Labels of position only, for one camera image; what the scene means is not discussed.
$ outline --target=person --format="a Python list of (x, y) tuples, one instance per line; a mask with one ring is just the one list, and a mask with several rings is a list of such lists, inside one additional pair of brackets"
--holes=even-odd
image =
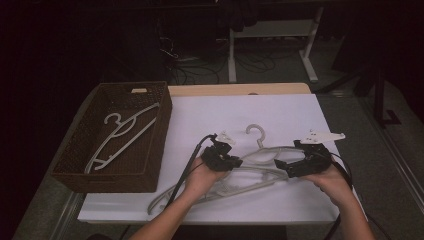
[[(200, 157), (193, 161), (191, 173), (183, 192), (164, 211), (140, 228), (131, 240), (172, 239), (184, 217), (195, 202), (206, 194), (213, 184), (227, 172), (210, 170)], [(341, 173), (331, 165), (326, 171), (302, 177), (321, 188), (339, 208), (344, 238), (372, 240), (374, 235), (362, 208)]]

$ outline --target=desk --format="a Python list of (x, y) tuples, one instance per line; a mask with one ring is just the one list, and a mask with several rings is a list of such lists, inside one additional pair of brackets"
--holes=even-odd
[[(186, 91), (191, 96), (183, 97)], [(309, 93), (306, 84), (170, 86), (170, 92), (174, 107), (157, 192), (87, 194), (78, 216), (80, 221), (144, 223), (151, 220), (160, 210), (147, 214), (149, 203), (177, 182), (195, 145), (207, 134), (226, 130), (237, 141), (230, 154), (242, 156), (258, 148), (257, 135), (247, 136), (244, 132), (252, 123), (267, 131), (264, 146), (268, 147), (293, 146), (292, 141), (305, 137), (310, 129), (329, 131), (318, 101)], [(252, 92), (271, 95), (245, 95)], [(338, 153), (334, 142), (325, 145), (330, 152)], [(337, 208), (313, 184), (289, 179), (248, 193), (198, 204), (188, 213), (184, 223), (328, 223), (337, 215)]]

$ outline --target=floor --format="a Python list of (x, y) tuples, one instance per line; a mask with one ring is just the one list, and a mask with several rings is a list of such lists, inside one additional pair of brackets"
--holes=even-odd
[[(48, 29), (37, 34), (51, 36)], [(76, 51), (68, 45), (65, 46), (66, 49), (60, 48), (63, 50), (61, 53), (67, 56), (65, 58), (47, 51), (47, 54), (42, 55), (43, 61), (33, 61), (40, 58), (32, 56), (39, 56), (42, 50), (51, 49), (43, 48), (42, 42), (36, 42), (36, 40), (37, 38), (31, 44), (24, 44), (24, 48), (28, 51), (21, 57), (26, 62), (19, 65), (30, 67), (25, 68), (25, 71), (21, 71), (22, 68), (16, 68), (19, 71), (16, 70), (15, 73), (26, 80), (33, 87), (31, 89), (46, 92), (51, 92), (49, 88), (60, 90), (60, 95), (49, 98), (41, 98), (43, 91), (34, 93), (25, 90), (25, 93), (31, 97), (44, 100), (34, 101), (37, 103), (35, 109), (40, 111), (27, 110), (29, 114), (39, 117), (35, 122), (38, 130), (27, 127), (33, 126), (33, 122), (25, 122), (24, 129), (27, 132), (34, 130), (37, 136), (42, 136), (43, 131), (52, 132), (52, 127), (55, 129), (48, 140), (49, 144), (43, 142), (36, 145), (40, 149), (49, 146), (52, 151), (46, 153), (46, 151), (38, 150), (31, 151), (31, 154), (43, 153), (44, 155), (40, 158), (52, 159), (56, 149), (61, 147), (60, 142), (63, 136), (65, 136), (64, 139), (69, 137), (65, 133), (78, 109), (77, 103), (82, 102), (92, 86), (98, 82), (82, 84), (84, 81), (90, 81), (90, 75), (84, 75), (82, 72), (89, 71), (67, 67), (68, 65), (75, 67), (70, 63), (81, 60), (78, 54), (68, 54)], [(53, 42), (61, 46), (60, 38)], [(238, 83), (304, 82), (312, 91), (315, 91), (345, 75), (343, 72), (331, 69), (342, 40), (317, 39), (310, 59), (319, 81), (310, 83), (298, 55), (298, 50), (304, 46), (304, 43), (305, 39), (302, 38), (238, 41), (236, 45)], [(218, 41), (214, 50), (206, 51), (207, 54), (176, 49), (180, 58), (171, 61), (172, 63), (168, 65), (170, 84), (227, 84), (227, 50), (228, 44), (225, 40)], [(30, 74), (37, 76), (34, 78), (37, 81), (31, 82), (31, 78), (28, 77)], [(58, 76), (66, 76), (66, 79), (59, 84), (56, 79)], [(393, 110), (402, 124), (388, 125), (386, 129), (382, 129), (372, 117), (373, 92), (371, 91), (367, 97), (356, 97), (352, 93), (355, 84), (356, 79), (353, 79), (328, 94), (317, 95), (330, 129), (350, 136), (346, 141), (337, 143), (338, 149), (342, 156), (346, 156), (352, 169), (354, 185), (364, 210), (369, 214), (370, 219), (376, 220), (376, 223), (371, 221), (370, 224), (377, 238), (388, 239), (385, 236), (387, 234), (391, 239), (420, 239), (424, 236), (423, 189), (421, 187), (424, 185), (424, 162), (421, 161), (424, 157), (424, 148), (421, 147), (424, 143), (423, 124), (408, 107), (402, 93), (387, 82), (385, 108)], [(63, 106), (67, 106), (68, 111), (63, 111)], [(56, 118), (45, 121), (40, 117), (39, 112), (49, 116), (56, 115)], [(131, 226), (125, 232), (127, 229), (125, 225), (91, 225), (77, 221), (76, 216), (83, 196), (72, 194), (52, 179), (48, 174), (52, 167), (49, 163), (50, 161), (47, 164), (42, 163), (44, 166), (28, 163), (48, 170), (44, 177), (32, 178), (35, 179), (33, 189), (37, 189), (38, 179), (42, 181), (42, 184), (35, 195), (29, 194), (28, 198), (33, 200), (13, 239), (87, 239), (96, 233), (104, 234), (112, 239), (120, 239), (124, 234), (123, 239), (127, 239), (139, 227)], [(25, 170), (20, 174), (33, 173)], [(329, 226), (321, 225), (287, 226), (282, 232), (287, 239), (312, 240), (322, 239), (328, 228)], [(268, 239), (277, 239), (278, 236), (275, 235), (270, 234)], [(332, 239), (341, 239), (340, 232), (336, 232)]]

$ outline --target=gray carpet floor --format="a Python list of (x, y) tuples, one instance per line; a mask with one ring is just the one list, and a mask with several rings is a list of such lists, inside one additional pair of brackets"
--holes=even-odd
[[(316, 90), (344, 75), (331, 70), (341, 41), (318, 40), (314, 44), (310, 59), (319, 81), (310, 83), (297, 52), (303, 44), (302, 39), (239, 42), (236, 46), (238, 83), (305, 82), (311, 90)], [(172, 71), (172, 84), (228, 83), (226, 50), (224, 43), (209, 55), (203, 53), (199, 57), (196, 53), (184, 52), (186, 59), (194, 57), (195, 60), (178, 63), (178, 68)], [(355, 80), (329, 94), (317, 97), (330, 130), (343, 132), (347, 136), (345, 140), (337, 142), (337, 147), (352, 170), (353, 183), (364, 210), (381, 225), (391, 239), (423, 239), (422, 207), (417, 204), (417, 197), (399, 170), (393, 146), (385, 139), (390, 137), (396, 152), (401, 154), (416, 181), (422, 186), (423, 124), (408, 108), (402, 94), (391, 84), (386, 84), (385, 107), (393, 110), (402, 124), (390, 125), (386, 130), (382, 130), (370, 114), (373, 104), (372, 92), (368, 97), (358, 98), (352, 94), (353, 86)], [(46, 174), (15, 234), (15, 239), (86, 239), (95, 233), (119, 239), (126, 228), (125, 225), (94, 225), (77, 221), (82, 196), (78, 195), (75, 201), (71, 201), (70, 207), (64, 209), (69, 196), (69, 190)], [(58, 222), (63, 223), (62, 229), (56, 228)], [(375, 223), (370, 222), (370, 225), (378, 239), (387, 239)], [(140, 226), (132, 226), (124, 239), (138, 227)], [(322, 239), (329, 227), (288, 226), (286, 237)], [(333, 239), (342, 239), (340, 229)]]

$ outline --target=box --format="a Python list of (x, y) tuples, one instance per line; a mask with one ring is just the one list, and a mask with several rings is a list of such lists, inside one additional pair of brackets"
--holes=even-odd
[[(52, 176), (80, 193), (156, 191), (172, 111), (166, 82), (104, 83), (93, 91)], [(92, 162), (87, 171), (91, 159), (110, 156), (104, 168)]]

